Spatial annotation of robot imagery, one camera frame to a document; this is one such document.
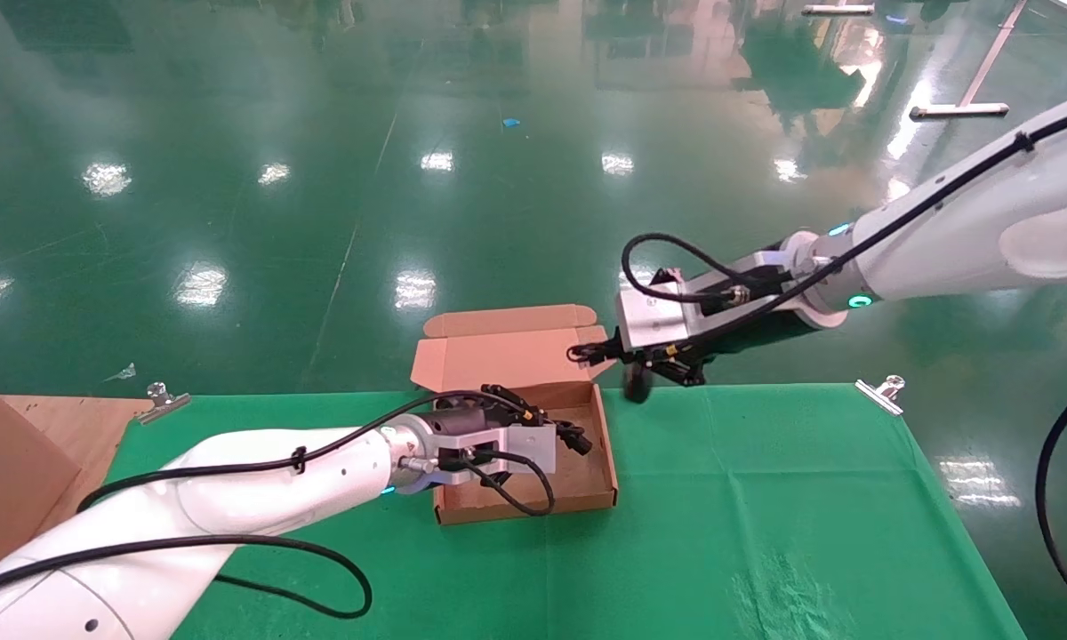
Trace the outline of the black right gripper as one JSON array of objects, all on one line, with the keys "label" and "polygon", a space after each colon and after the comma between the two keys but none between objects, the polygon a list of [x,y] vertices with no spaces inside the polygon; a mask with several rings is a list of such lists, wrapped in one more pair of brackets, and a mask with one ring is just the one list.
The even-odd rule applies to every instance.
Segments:
[{"label": "black right gripper", "polygon": [[643,404],[652,390],[652,373],[660,374],[679,385],[703,385],[704,365],[717,356],[728,356],[781,343],[810,333],[802,316],[795,311],[773,311],[742,324],[740,327],[721,333],[713,339],[692,340],[692,347],[675,356],[663,356],[662,348],[623,353],[619,340],[570,346],[569,361],[578,365],[596,365],[606,361],[623,361],[627,367],[627,400]]}]

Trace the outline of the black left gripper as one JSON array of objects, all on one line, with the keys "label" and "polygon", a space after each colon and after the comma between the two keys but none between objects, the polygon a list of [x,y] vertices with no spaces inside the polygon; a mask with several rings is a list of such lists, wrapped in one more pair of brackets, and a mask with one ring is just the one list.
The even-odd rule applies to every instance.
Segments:
[{"label": "black left gripper", "polygon": [[[529,404],[504,386],[482,386],[488,398],[449,396],[435,398],[427,412],[427,426],[432,434],[466,435],[508,426],[508,415],[513,425],[542,425],[544,412]],[[586,437],[585,429],[577,425],[555,425],[559,441],[567,449],[587,455],[593,443]]]}]

